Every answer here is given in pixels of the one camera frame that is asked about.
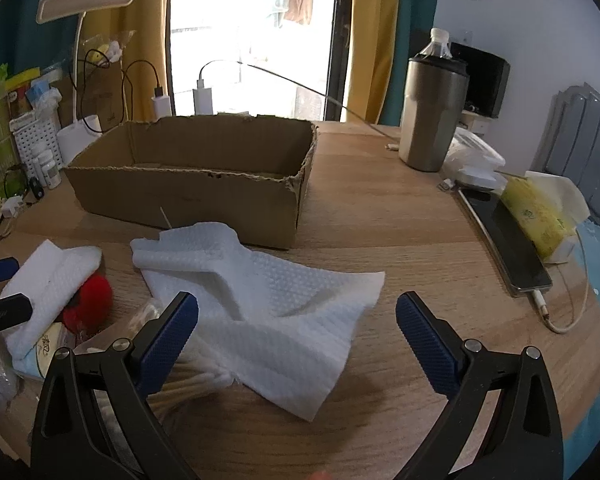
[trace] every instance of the wooden table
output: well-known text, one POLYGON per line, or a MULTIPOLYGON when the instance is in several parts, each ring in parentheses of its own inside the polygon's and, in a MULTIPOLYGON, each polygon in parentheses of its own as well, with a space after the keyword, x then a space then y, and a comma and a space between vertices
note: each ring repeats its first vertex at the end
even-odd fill
MULTIPOLYGON (((304 479, 326 468, 336 480, 392 479, 418 447, 446 399, 434 394, 395 323, 395 301, 416 290, 462 338, 518 353, 541 349, 551 375, 562 430, 571 433, 600 390, 600 307, 595 294, 568 335, 549 332, 527 298, 514 299, 480 234, 453 194, 436 189, 439 177, 413 171, 387 139, 364 126, 320 123, 317 153, 296 247, 276 252, 308 266, 347 272, 384 270, 378 305, 360 323, 347 366, 310 424, 244 386, 190 402, 173 441, 203 480, 304 479)), ((0 243, 0 257, 21 262, 45 238, 61 247, 102 248, 114 290, 111 320, 137 308, 148 289, 131 263, 129 242, 157 230, 87 214, 66 180, 18 218, 0 243)), ((579 309, 584 274, 574 263, 552 270, 546 295, 556 323, 579 309)), ((0 432, 29 457, 40 385, 23 392, 0 414, 0 432)), ((478 419, 460 462, 477 450, 494 406, 478 419)))

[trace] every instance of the gray headboard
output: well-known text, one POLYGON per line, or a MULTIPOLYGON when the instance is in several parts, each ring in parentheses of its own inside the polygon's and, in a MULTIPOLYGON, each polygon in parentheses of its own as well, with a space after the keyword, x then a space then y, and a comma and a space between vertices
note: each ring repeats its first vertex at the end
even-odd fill
POLYGON ((600 224, 600 94, 588 84, 555 97, 533 170, 569 177, 600 224))

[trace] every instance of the black phone screen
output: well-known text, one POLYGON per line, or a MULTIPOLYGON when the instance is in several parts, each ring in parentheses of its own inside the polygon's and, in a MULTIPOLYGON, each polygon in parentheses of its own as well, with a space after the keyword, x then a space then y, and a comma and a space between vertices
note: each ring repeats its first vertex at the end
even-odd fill
POLYGON ((500 199, 491 193, 462 188, 464 195, 482 227, 491 239, 492 250, 500 260, 507 285, 512 292, 528 292, 535 288, 546 290, 552 280, 542 265, 536 247, 500 199))

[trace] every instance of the white wall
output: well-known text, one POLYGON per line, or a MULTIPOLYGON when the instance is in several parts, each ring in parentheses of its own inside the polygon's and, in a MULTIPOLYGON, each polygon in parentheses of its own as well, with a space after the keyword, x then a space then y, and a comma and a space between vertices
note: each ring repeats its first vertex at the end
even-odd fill
POLYGON ((511 65, 500 117, 485 140, 507 170, 530 167, 552 97, 587 82, 600 92, 600 11, 592 0, 438 0, 435 26, 511 65))

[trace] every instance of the folded white towel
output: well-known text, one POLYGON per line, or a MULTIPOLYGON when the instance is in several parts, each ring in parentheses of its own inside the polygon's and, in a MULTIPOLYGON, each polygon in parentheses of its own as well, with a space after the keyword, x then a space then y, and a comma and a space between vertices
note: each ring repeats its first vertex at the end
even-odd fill
POLYGON ((241 382, 313 420, 349 355, 356 324, 378 301, 384 272, 312 269, 243 247, 227 225, 204 222, 131 242, 152 295, 198 299, 190 355, 213 356, 241 382))
POLYGON ((42 242, 0 294, 21 293, 33 307, 31 319, 4 330, 4 340, 14 360, 22 359, 62 312, 72 296, 100 266, 97 247, 62 250, 49 240, 42 242))

